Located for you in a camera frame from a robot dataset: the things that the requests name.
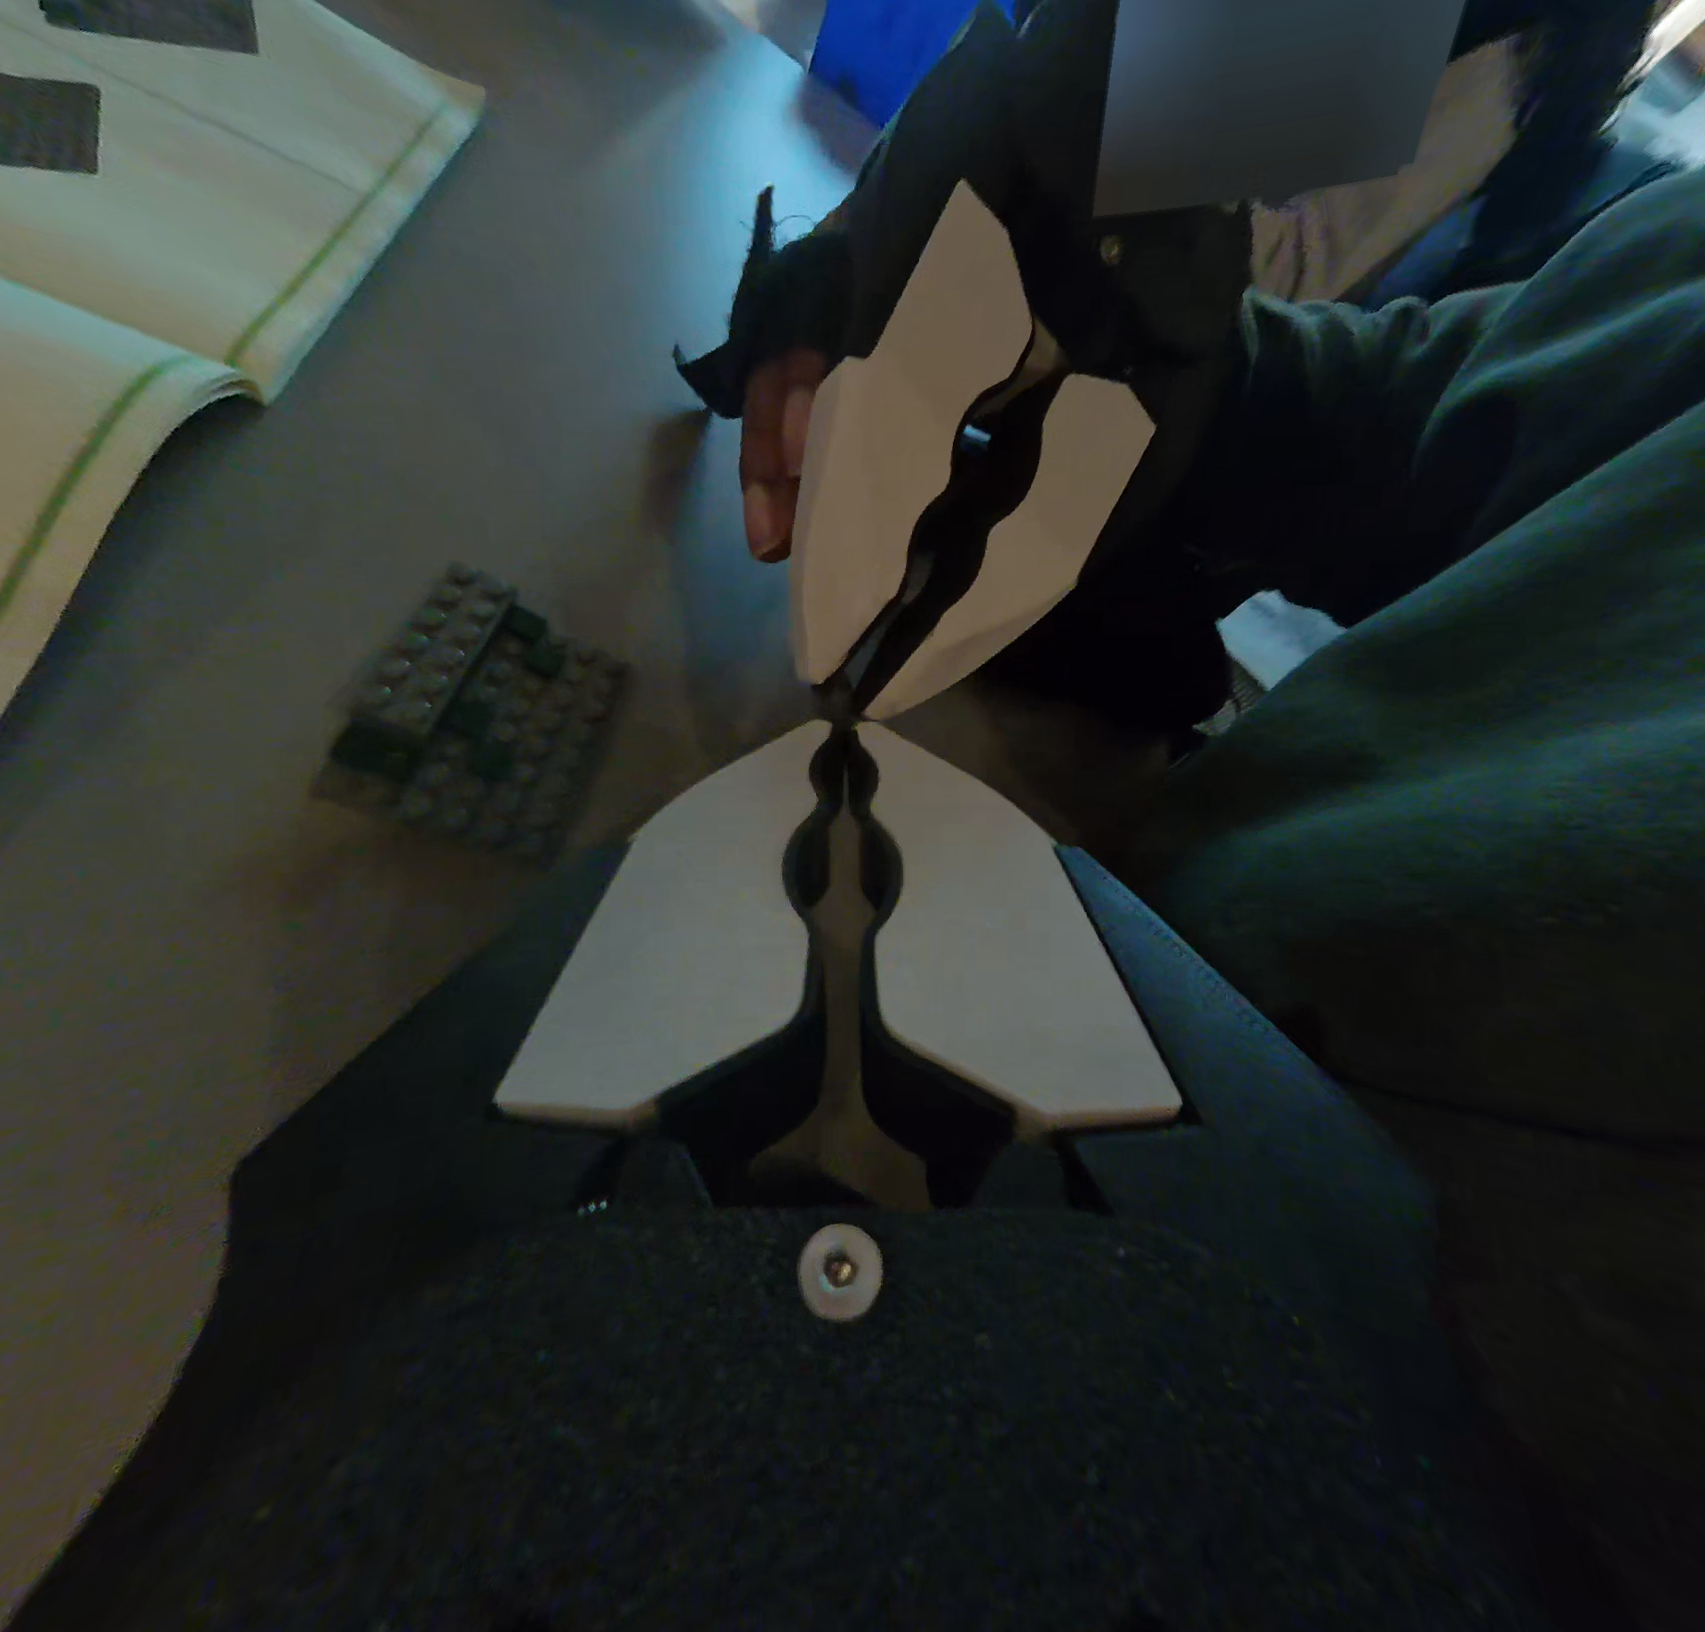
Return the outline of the person's right forearm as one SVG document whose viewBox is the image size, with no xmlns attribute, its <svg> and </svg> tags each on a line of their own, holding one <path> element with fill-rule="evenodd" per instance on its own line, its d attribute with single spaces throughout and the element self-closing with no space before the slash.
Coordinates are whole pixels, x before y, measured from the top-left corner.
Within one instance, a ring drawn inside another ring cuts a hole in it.
<svg viewBox="0 0 1705 1632">
<path fill-rule="evenodd" d="M 1703 171 L 1615 203 L 1521 282 L 1381 311 L 1246 301 L 1192 485 L 1215 616 L 1703 623 Z"/>
</svg>

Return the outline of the blue plastic bin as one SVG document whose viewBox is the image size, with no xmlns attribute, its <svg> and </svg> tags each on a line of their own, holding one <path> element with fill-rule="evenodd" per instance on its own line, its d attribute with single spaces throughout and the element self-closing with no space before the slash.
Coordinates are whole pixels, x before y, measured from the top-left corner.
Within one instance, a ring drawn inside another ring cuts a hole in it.
<svg viewBox="0 0 1705 1632">
<path fill-rule="evenodd" d="M 1012 0 L 828 0 L 807 71 L 879 129 L 982 2 L 1012 15 Z"/>
</svg>

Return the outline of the open instruction booklet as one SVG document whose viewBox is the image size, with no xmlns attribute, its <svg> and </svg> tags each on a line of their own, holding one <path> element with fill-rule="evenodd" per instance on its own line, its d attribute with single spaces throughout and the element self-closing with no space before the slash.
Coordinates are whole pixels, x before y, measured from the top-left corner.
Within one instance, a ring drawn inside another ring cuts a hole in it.
<svg viewBox="0 0 1705 1632">
<path fill-rule="evenodd" d="M 2 0 L 2 706 L 157 449 L 290 384 L 481 109 L 314 0 Z"/>
</svg>

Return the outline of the person's dark green hoodie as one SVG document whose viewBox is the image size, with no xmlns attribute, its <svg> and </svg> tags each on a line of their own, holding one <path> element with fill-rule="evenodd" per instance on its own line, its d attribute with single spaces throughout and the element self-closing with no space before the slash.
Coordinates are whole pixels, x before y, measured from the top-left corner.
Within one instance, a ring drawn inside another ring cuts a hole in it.
<svg viewBox="0 0 1705 1632">
<path fill-rule="evenodd" d="M 1308 467 L 1304 567 L 1417 586 L 1203 755 L 1155 904 L 1427 1179 L 1561 1620 L 1703 1630 L 1703 407 L 1520 437 Z"/>
</svg>

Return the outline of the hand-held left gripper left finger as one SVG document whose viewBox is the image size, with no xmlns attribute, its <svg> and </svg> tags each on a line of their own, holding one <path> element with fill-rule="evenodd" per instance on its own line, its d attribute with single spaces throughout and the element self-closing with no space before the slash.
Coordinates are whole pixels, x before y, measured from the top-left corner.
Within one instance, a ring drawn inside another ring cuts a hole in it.
<svg viewBox="0 0 1705 1632">
<path fill-rule="evenodd" d="M 815 1110 L 828 1005 L 810 911 L 843 764 L 795 727 L 631 835 L 496 1089 L 519 1123 L 662 1138 L 710 1196 Z"/>
</svg>

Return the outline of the person's right hand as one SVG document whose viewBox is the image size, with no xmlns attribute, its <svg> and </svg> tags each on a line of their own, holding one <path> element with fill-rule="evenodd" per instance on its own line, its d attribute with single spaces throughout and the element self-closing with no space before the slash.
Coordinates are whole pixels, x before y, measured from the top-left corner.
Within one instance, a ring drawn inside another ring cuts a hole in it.
<svg viewBox="0 0 1705 1632">
<path fill-rule="evenodd" d="M 789 555 L 810 413 L 828 362 L 810 348 L 766 359 L 745 384 L 739 486 L 746 551 L 760 565 Z"/>
</svg>

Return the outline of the grey studded building plate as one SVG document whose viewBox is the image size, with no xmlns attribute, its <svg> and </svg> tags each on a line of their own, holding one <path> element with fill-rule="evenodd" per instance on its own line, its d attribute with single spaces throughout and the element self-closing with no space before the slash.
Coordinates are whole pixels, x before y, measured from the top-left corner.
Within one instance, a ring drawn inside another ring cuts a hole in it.
<svg viewBox="0 0 1705 1632">
<path fill-rule="evenodd" d="M 508 580 L 446 565 L 356 672 L 309 797 L 544 869 L 626 691 L 606 648 L 557 632 Z"/>
</svg>

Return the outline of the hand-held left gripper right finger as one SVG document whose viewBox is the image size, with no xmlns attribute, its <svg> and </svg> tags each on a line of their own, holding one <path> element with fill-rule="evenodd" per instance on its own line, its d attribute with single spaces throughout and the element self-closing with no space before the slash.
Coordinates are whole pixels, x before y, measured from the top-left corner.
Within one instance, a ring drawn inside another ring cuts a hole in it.
<svg viewBox="0 0 1705 1632">
<path fill-rule="evenodd" d="M 1055 839 L 882 726 L 856 734 L 860 1089 L 968 1203 L 1011 1145 L 1171 1128 L 1185 1096 Z"/>
</svg>

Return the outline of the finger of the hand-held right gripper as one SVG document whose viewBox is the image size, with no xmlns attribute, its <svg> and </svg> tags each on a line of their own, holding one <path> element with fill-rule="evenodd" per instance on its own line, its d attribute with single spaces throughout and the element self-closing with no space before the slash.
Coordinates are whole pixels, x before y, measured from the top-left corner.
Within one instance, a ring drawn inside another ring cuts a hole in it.
<svg viewBox="0 0 1705 1632">
<path fill-rule="evenodd" d="M 872 354 L 842 359 L 810 403 L 789 558 L 803 683 L 824 687 L 898 597 L 970 407 L 1012 380 L 1029 345 L 1011 235 L 957 183 Z"/>
<path fill-rule="evenodd" d="M 864 676 L 864 719 L 939 697 L 1029 633 L 1077 586 L 1155 432 L 1127 384 L 1067 370 L 954 455 L 921 589 Z"/>
</svg>

